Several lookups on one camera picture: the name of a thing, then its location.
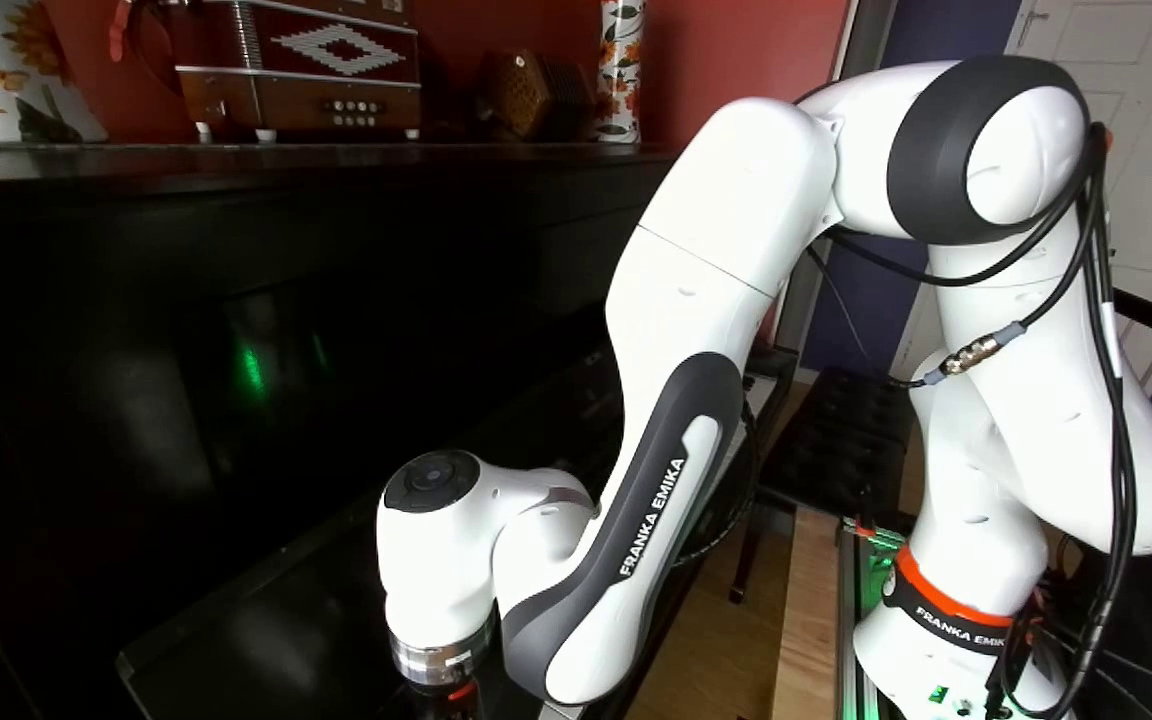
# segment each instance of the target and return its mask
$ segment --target green light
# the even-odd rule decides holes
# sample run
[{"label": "green light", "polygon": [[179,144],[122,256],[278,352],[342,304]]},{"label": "green light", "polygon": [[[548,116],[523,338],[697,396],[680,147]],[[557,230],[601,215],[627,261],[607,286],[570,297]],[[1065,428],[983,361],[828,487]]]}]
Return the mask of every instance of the green light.
[{"label": "green light", "polygon": [[269,375],[264,375],[261,352],[252,344],[241,344],[241,384],[252,402],[269,396]]}]

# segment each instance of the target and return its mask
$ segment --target wooden table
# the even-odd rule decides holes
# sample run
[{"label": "wooden table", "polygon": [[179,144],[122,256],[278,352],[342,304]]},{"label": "wooden table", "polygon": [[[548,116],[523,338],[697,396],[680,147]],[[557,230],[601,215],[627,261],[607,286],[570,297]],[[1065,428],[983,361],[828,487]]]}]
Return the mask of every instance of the wooden table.
[{"label": "wooden table", "polygon": [[839,522],[796,508],[793,561],[781,621],[781,659],[771,684],[771,720],[835,716],[839,659]]}]

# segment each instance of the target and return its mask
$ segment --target robotic arm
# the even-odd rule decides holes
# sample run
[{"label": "robotic arm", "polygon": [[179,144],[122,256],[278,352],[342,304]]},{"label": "robotic arm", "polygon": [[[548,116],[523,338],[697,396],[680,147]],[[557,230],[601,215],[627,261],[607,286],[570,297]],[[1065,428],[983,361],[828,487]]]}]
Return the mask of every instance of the robotic arm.
[{"label": "robotic arm", "polygon": [[[1067,204],[1083,135],[1075,84],[1037,60],[908,63],[800,104],[719,107],[613,277],[625,440],[601,500],[570,478],[505,473],[469,453],[420,455],[384,487],[374,544],[401,673],[463,682],[499,612],[520,690],[589,706],[627,677],[732,443],[757,323],[796,256],[839,226],[919,242],[937,271],[1002,261],[941,292],[943,341],[960,352],[927,361],[910,393],[927,500],[892,601],[856,634],[861,666],[902,716],[941,714],[923,708],[927,690],[983,714],[983,682],[1042,570],[1037,518],[1093,549],[1116,535],[1116,405],[1086,302],[1056,292],[1083,249]],[[1152,552],[1152,409],[1133,381],[1123,387],[1136,552]],[[1037,708],[1056,690],[1039,673],[1019,682]]]}]

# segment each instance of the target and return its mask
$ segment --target white robotic arm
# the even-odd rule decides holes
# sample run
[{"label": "white robotic arm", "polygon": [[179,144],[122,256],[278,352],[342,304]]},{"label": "white robotic arm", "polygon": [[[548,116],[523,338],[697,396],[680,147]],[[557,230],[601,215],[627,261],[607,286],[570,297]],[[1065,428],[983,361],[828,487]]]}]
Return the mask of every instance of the white robotic arm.
[{"label": "white robotic arm", "polygon": [[[902,716],[941,714],[923,706],[927,684],[983,714],[1001,635],[1042,570],[1037,518],[1093,549],[1111,544],[1111,405],[1083,297],[1065,292],[1039,323],[1015,323],[1056,302],[1075,254],[1067,187],[1083,131],[1080,91],[1037,60],[910,63],[803,104],[719,107],[617,266],[607,334],[625,440],[594,508],[575,482],[529,482],[457,453],[435,460],[460,464],[457,492],[439,492],[451,473],[428,470],[435,500],[403,497],[407,470],[386,483],[374,544],[403,677],[469,673],[463,648],[482,642],[494,601],[514,684],[557,706],[613,691],[714,483],[757,323],[796,256],[842,226],[927,246],[937,271],[981,271],[1065,213],[1002,271],[941,292],[943,341],[966,352],[937,356],[927,375],[1006,349],[917,393],[927,506],[892,579],[900,591],[856,634],[861,666]],[[1133,384],[1123,405],[1145,455],[1136,552],[1152,552],[1152,409]],[[470,589],[470,609],[443,585]],[[1025,690],[1042,708],[1058,682],[1026,673]]]}]

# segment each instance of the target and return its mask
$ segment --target red wall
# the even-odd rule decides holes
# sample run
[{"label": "red wall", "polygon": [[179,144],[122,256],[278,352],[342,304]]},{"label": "red wall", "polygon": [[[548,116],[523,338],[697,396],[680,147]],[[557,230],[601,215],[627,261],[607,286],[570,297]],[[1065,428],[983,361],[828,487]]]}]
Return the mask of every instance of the red wall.
[{"label": "red wall", "polygon": [[[137,25],[112,63],[105,29],[122,0],[49,0],[73,76],[112,139],[189,139],[172,41]],[[457,91],[482,53],[533,47],[594,74],[601,0],[412,0],[416,29]],[[828,80],[842,0],[646,0],[643,139],[680,147],[732,96],[803,96]]]}]

